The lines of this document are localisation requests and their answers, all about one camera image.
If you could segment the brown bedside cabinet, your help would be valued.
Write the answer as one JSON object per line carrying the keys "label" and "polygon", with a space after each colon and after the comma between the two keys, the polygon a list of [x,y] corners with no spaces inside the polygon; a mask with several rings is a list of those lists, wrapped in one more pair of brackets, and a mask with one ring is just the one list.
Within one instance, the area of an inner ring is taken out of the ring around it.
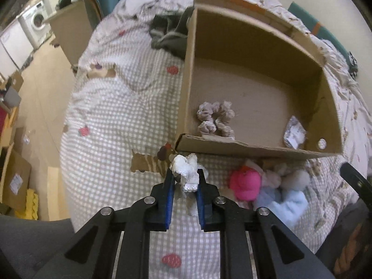
{"label": "brown bedside cabinet", "polygon": [[71,65],[76,65],[93,33],[83,1],[54,12],[45,20]]}

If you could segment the white patterned cloth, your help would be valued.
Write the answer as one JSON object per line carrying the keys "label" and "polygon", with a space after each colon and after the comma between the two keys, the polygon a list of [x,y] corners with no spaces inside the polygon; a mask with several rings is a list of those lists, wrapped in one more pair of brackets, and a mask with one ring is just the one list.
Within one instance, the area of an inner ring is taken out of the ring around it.
{"label": "white patterned cloth", "polygon": [[298,149],[305,142],[306,130],[295,116],[289,119],[283,139],[285,145],[292,149]]}

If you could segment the pink plush toy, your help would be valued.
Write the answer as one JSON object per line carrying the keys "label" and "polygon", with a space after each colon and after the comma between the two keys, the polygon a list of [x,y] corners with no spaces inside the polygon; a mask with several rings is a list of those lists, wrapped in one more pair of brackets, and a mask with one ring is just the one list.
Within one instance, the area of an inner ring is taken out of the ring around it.
{"label": "pink plush toy", "polygon": [[229,188],[233,190],[236,199],[246,202],[255,201],[260,192],[261,175],[248,166],[242,166],[232,172]]}

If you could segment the beige lace scrunchie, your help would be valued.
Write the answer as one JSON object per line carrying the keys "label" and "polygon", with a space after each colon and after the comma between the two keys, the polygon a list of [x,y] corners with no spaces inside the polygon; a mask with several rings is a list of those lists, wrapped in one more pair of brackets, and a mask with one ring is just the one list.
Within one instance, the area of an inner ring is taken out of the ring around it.
{"label": "beige lace scrunchie", "polygon": [[229,139],[235,139],[235,132],[229,126],[235,117],[230,101],[204,102],[199,105],[197,119],[200,121],[198,131],[201,134],[218,135]]}

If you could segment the dark grey garment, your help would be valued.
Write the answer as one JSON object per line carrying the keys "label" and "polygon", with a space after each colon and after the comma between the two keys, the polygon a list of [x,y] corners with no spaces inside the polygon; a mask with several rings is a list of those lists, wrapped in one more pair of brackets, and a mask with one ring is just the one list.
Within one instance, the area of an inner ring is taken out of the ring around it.
{"label": "dark grey garment", "polygon": [[185,59],[187,38],[189,33],[188,23],[193,14],[194,7],[188,7],[183,12],[168,12],[154,16],[149,34],[151,48],[165,50],[182,60]]}

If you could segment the white washing machine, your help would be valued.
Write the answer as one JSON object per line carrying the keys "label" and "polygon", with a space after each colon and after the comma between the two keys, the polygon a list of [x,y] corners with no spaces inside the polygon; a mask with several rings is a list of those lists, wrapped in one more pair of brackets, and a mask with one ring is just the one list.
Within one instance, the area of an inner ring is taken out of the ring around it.
{"label": "white washing machine", "polygon": [[48,17],[43,1],[27,6],[18,17],[18,21],[34,50],[37,50],[47,40],[50,25],[45,20]]}

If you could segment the grey bucket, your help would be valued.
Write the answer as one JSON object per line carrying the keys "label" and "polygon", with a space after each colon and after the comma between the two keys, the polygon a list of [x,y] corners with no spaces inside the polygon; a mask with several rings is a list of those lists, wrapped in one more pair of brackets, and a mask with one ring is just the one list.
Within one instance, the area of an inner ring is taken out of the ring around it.
{"label": "grey bucket", "polygon": [[21,97],[19,96],[17,90],[15,90],[12,86],[8,88],[4,97],[3,103],[8,108],[18,107],[21,103]]}

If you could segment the light blue fluffy cloth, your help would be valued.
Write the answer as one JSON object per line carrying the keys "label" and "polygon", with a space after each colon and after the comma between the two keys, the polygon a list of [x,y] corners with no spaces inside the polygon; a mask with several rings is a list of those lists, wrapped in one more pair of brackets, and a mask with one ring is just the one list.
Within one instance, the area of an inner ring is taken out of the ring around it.
{"label": "light blue fluffy cloth", "polygon": [[266,207],[288,228],[293,229],[308,208],[308,200],[302,191],[263,187],[253,203],[255,210],[260,207]]}

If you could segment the teal pillow with orange stripe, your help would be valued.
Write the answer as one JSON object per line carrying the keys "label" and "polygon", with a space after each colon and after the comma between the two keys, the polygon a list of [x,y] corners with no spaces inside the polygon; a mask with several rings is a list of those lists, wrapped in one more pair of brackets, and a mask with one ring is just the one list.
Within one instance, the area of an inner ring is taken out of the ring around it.
{"label": "teal pillow with orange stripe", "polygon": [[347,51],[346,48],[328,29],[326,29],[315,17],[313,17],[297,3],[292,2],[288,8],[288,11],[299,18],[307,29],[309,29],[310,32],[312,32],[312,34],[314,34],[316,37],[322,40],[330,41],[345,58],[345,61],[349,67],[349,74],[353,79],[356,79],[358,75],[358,62],[352,53]]}

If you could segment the wooden board on floor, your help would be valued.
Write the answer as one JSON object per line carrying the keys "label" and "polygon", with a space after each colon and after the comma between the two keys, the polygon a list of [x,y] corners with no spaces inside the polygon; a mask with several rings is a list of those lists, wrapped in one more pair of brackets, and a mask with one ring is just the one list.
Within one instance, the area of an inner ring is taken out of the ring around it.
{"label": "wooden board on floor", "polygon": [[50,221],[70,218],[64,182],[59,168],[48,167],[47,170],[47,205]]}

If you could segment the yellow foam piece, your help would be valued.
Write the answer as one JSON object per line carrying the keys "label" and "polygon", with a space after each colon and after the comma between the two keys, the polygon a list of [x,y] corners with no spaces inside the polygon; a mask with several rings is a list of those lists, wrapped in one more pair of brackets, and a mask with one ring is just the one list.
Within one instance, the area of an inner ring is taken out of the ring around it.
{"label": "yellow foam piece", "polygon": [[33,189],[27,189],[26,206],[24,212],[15,211],[15,217],[26,220],[38,220],[38,195]]}

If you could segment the cardboard box with label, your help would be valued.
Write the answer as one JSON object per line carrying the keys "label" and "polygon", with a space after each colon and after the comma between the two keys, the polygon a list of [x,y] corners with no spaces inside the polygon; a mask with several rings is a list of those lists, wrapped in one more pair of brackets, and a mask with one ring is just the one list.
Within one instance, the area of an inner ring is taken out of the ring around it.
{"label": "cardboard box with label", "polygon": [[32,166],[13,147],[1,147],[1,203],[24,212]]}

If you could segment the checkered duvet with strawberries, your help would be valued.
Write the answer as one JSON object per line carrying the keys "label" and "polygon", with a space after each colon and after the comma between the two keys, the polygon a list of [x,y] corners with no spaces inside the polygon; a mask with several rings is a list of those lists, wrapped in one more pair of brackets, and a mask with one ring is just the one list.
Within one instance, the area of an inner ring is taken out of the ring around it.
{"label": "checkered duvet with strawberries", "polygon": [[[247,0],[306,32],[278,0]],[[78,62],[77,82],[66,111],[60,165],[73,228],[78,230],[102,207],[130,207],[162,182],[158,173],[131,171],[132,155],[155,155],[174,142],[183,61],[153,50],[148,32],[157,14],[183,11],[193,0],[121,0],[95,29]],[[310,173],[308,208],[294,233],[318,251],[356,192],[340,177],[351,163],[371,169],[371,114],[339,53],[315,41],[325,56],[326,77],[337,104],[342,134],[340,156],[292,162]]]}

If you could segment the open cardboard box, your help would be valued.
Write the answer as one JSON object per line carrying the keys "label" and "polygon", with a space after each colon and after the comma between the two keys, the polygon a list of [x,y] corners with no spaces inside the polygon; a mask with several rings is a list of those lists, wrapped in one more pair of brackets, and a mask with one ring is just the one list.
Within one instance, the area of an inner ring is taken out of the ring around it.
{"label": "open cardboard box", "polygon": [[[204,102],[230,101],[235,139],[198,131]],[[298,148],[284,132],[295,116]],[[241,157],[338,155],[342,138],[325,59],[309,36],[246,0],[194,0],[176,128],[176,150]]]}

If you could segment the cream white scrunchie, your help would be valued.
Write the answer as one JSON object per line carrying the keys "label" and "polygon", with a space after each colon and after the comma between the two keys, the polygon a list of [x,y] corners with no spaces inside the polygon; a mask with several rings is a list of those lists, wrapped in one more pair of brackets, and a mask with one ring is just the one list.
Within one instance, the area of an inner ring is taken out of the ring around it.
{"label": "cream white scrunchie", "polygon": [[198,216],[196,192],[199,187],[200,167],[197,155],[176,155],[170,164],[170,170],[175,177],[178,197],[185,200],[187,214],[191,217]]}

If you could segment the white kitchen cabinet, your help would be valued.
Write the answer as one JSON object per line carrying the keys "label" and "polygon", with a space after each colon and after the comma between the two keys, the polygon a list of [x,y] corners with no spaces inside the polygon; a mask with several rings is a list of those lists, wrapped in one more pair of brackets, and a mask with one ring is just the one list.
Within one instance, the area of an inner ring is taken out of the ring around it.
{"label": "white kitchen cabinet", "polygon": [[33,46],[21,24],[14,20],[1,32],[1,75],[8,79],[23,67],[32,52]]}

